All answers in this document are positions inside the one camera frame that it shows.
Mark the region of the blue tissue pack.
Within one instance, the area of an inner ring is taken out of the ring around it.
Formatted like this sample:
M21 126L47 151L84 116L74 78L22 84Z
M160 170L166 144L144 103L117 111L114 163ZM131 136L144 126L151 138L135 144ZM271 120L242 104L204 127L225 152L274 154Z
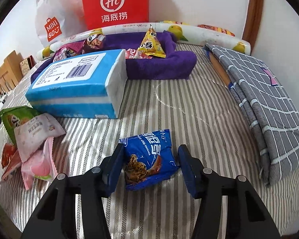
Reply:
M49 64L25 96L55 117L116 119L126 81L124 49L93 52Z

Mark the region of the pink white snack packet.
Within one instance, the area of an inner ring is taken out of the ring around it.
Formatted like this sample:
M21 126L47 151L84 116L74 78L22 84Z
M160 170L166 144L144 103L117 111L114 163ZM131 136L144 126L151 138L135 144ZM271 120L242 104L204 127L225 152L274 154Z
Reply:
M137 49L127 49L125 50L126 59L152 59L152 56L146 55L143 51Z

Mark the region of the yellow chips bag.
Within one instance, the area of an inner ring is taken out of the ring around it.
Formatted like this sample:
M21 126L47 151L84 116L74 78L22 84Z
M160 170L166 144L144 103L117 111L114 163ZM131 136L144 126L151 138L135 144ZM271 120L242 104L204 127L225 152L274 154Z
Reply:
M158 21L158 23L178 24L178 25L189 25L189 24L184 23L184 22L169 21L169 20Z

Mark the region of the lemon print rolled mat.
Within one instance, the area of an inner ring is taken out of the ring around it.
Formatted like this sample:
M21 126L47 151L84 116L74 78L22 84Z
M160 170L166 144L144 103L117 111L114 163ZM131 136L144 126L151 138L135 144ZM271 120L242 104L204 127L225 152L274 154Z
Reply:
M156 32L169 31L173 33L173 35L175 35L177 38L177 42L179 43L198 46L204 46L205 44L209 43L244 53L246 55L251 54L250 43L238 37L192 25L151 22L112 25L81 32L63 40L54 42L51 45L39 50L36 53L36 59L38 61L43 61L46 58L51 58L61 46L86 39L90 35L103 34L107 36L120 33L146 32L151 26Z

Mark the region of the patterned box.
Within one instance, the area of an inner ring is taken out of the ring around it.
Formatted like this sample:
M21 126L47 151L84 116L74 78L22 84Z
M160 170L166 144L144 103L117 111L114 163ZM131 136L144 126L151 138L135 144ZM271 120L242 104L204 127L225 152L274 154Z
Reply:
M34 67L35 64L36 62L32 55L23 59L19 64L22 76L25 77L25 75L28 74L28 72Z

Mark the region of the purple towel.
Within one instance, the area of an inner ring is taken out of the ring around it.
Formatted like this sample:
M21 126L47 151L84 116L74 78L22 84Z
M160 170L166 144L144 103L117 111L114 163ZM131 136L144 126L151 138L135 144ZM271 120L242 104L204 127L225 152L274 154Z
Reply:
M144 36L144 32L107 35L103 49L96 52L116 49L137 49ZM187 79L197 63L196 54L192 51L177 51L176 39L170 32L159 32L157 33L157 37L166 54L166 58L126 59L128 79ZM53 62L53 57L43 63L42 66L31 75L31 83Z

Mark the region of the orange red chips bag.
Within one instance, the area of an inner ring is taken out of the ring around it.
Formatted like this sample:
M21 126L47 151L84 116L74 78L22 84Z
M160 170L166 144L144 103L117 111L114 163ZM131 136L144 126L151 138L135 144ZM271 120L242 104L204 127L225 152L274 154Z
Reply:
M217 26L206 25L206 24L198 24L197 27L201 27L201 28L204 28L204 29L209 29L209 30L225 33L225 34L233 36L233 37L235 36L235 34L232 33L231 31L229 31L227 29L224 29L224 28L221 28L221 27L217 27Z

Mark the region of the pink yellow snack bag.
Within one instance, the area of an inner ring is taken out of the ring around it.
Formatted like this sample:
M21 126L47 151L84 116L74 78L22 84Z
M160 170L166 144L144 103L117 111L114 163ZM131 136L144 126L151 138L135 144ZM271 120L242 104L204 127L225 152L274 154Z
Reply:
M54 54L53 62L61 61L82 54L85 41L80 40L61 46Z

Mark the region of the blue cookie snack packet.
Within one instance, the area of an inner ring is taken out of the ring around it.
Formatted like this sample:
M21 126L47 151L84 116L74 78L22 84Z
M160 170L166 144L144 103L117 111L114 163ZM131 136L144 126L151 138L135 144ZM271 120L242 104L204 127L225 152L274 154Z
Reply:
M153 186L170 179L179 169L169 129L122 138L119 143L124 146L126 190Z

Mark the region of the yellow triangular snack packet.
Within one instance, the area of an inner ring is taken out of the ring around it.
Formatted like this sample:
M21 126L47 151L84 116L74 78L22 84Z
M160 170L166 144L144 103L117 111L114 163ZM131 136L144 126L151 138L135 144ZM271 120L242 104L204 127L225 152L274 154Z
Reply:
M166 54L152 25L149 26L137 50L150 57L166 58Z

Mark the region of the brown wooden door frame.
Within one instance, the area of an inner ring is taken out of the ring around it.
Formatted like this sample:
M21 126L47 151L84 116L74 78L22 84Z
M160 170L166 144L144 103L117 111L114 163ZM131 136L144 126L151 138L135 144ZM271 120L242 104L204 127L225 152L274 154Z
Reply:
M257 40L263 14L263 5L264 0L249 0L248 2L246 23L242 39L250 43L251 51L253 50Z

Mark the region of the grey checked folded cloth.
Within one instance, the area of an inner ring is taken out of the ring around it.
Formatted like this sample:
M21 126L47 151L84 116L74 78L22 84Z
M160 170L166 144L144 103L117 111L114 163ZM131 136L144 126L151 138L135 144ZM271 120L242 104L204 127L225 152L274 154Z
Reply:
M255 136L261 177L274 185L299 167L299 112L283 86L262 61L206 44L229 77L228 89Z

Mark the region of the red small snack packet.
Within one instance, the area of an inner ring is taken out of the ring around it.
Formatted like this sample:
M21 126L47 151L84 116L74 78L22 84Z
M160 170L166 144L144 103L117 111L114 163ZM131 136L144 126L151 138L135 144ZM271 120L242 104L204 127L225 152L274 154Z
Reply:
M4 173L1 177L0 184L11 179L17 169L21 166L20 155L14 145L4 145L1 157L1 166L4 170Z

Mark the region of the pale pink snack packet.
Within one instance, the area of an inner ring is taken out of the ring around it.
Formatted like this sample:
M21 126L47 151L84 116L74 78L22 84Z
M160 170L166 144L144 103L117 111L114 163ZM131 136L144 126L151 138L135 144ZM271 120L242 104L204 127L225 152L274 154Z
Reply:
M40 114L16 127L14 135L21 162L26 162L47 138L65 134L57 119L48 113Z

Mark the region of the pink peach snack packet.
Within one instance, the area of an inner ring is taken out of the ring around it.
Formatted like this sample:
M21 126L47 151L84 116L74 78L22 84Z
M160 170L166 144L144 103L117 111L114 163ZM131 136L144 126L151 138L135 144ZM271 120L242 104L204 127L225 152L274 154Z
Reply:
M52 182L58 175L57 168L53 160L54 138L49 137L43 144L42 149L38 149L26 162L21 165L21 175L25 190L32 188L34 179Z

